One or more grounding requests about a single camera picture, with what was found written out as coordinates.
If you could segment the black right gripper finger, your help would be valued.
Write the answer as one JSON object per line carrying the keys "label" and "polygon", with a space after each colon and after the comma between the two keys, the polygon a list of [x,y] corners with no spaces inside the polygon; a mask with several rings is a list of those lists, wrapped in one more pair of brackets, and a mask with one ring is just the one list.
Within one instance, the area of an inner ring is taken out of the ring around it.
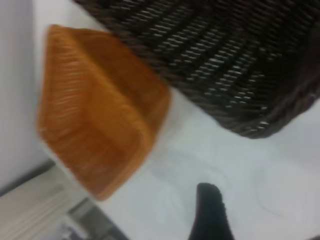
{"label": "black right gripper finger", "polygon": [[195,219],[190,240],[234,240],[223,196],[217,186],[199,183],[196,188]]}

